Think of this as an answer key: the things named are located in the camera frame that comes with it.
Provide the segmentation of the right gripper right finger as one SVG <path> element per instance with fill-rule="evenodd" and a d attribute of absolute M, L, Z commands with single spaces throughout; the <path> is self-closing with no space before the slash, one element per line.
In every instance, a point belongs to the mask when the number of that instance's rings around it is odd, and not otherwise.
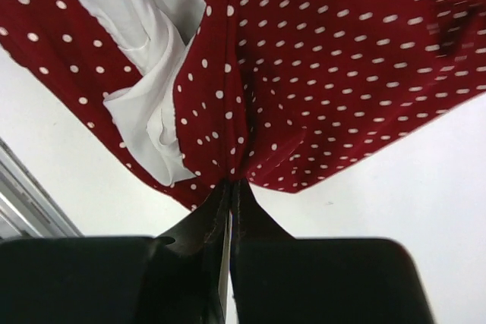
<path fill-rule="evenodd" d="M 384 238 L 298 239 L 232 186 L 230 272 L 241 323 L 431 323 L 415 264 Z"/>

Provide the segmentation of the red polka dot skirt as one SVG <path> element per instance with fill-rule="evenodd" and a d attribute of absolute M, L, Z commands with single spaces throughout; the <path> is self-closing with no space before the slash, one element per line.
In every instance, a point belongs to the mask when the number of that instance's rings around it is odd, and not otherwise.
<path fill-rule="evenodd" d="M 485 0 L 1 0 L 1 44 L 186 207 L 297 193 L 485 91 Z"/>

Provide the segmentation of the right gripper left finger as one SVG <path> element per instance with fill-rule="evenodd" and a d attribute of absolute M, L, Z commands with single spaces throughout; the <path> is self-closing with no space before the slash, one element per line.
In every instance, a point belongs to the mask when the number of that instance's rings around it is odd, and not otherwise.
<path fill-rule="evenodd" d="M 222 323 L 231 187 L 157 237 L 1 244 L 3 323 Z"/>

